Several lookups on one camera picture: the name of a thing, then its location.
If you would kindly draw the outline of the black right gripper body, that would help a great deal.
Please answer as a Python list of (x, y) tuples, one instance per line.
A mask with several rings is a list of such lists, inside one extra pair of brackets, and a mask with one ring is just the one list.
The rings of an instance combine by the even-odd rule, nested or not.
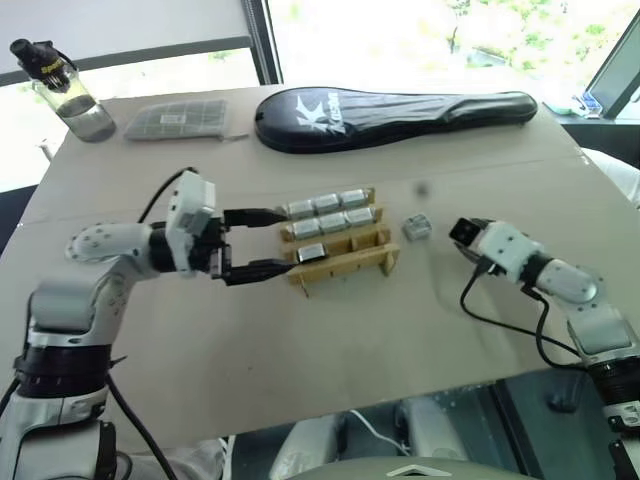
[(487, 260), (478, 250), (479, 242), (484, 238), (485, 230), (489, 225), (490, 220), (470, 217), (469, 221), (480, 228), (480, 233), (469, 246), (457, 244), (457, 249), (467, 260), (479, 268), (479, 272), (481, 274), (494, 274), (495, 263), (491, 260)]

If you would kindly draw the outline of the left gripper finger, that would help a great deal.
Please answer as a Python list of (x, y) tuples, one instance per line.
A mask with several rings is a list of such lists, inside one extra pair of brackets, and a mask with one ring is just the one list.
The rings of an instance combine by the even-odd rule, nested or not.
[(280, 259), (254, 260), (246, 265), (225, 268), (222, 279), (227, 286), (259, 283), (283, 275), (291, 269), (291, 263)]
[(223, 218), (228, 229), (235, 226), (262, 228), (288, 220), (286, 214), (269, 208), (226, 209)]

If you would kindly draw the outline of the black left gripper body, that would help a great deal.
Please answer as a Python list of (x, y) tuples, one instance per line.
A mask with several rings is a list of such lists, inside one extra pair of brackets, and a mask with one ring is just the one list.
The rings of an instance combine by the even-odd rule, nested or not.
[(208, 274), (212, 279), (230, 280), (232, 263), (231, 246), (226, 241), (228, 231), (221, 217), (208, 220), (203, 231), (194, 236), (188, 257), (192, 270)]

